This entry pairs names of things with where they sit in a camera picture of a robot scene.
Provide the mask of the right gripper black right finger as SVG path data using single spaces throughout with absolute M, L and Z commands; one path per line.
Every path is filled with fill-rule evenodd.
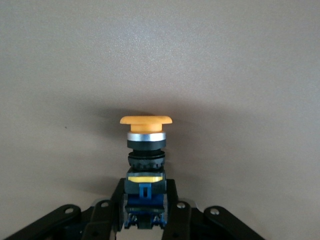
M 176 183 L 166 180 L 168 221 L 163 240 L 262 240 L 263 237 L 224 207 L 213 205 L 201 212 L 178 197 Z

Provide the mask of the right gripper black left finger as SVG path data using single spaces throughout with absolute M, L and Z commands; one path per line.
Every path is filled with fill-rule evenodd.
M 111 198 L 96 201 L 82 211 L 74 204 L 62 205 L 8 236 L 8 240 L 115 240 L 121 230 L 124 179 Z

